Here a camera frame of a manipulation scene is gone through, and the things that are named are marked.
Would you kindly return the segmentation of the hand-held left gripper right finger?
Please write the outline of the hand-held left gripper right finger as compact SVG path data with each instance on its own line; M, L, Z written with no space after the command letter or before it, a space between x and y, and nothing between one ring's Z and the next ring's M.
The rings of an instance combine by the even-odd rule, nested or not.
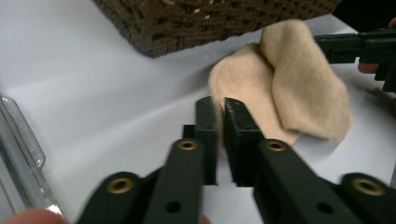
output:
M225 99L223 124L233 182L237 187L252 187L257 170L254 151L262 132L245 104L232 98Z

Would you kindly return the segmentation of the clear plastic box lid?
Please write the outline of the clear plastic box lid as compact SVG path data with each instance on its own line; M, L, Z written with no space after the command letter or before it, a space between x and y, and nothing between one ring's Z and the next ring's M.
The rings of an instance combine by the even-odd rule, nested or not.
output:
M30 208L62 213L42 172L45 161L17 103L0 94L0 220Z

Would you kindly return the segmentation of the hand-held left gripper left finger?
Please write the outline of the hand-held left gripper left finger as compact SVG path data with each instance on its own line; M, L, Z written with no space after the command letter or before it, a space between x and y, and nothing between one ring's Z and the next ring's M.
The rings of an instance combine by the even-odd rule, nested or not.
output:
M195 123L183 126L182 137L197 139L205 146L204 183L208 186L217 184L218 135L214 102L207 96L195 103Z

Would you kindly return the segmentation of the fluffy beige sock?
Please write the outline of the fluffy beige sock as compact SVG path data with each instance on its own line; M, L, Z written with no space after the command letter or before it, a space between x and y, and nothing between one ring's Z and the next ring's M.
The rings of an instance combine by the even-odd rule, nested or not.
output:
M282 127L343 141L352 125L347 87L308 26L298 20L267 26L259 48L274 68L272 95Z
M242 102L266 138L292 145L301 136L281 125L271 93L273 76L274 69L261 55L258 44L247 44L211 70L208 88L219 125L219 151L224 157L228 156L223 130L226 98Z

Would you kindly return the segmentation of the brown wicker basket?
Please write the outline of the brown wicker basket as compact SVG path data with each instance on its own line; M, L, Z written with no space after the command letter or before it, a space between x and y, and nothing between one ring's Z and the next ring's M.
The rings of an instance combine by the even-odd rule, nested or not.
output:
M254 32L278 21L333 13L343 0L92 0L145 56Z

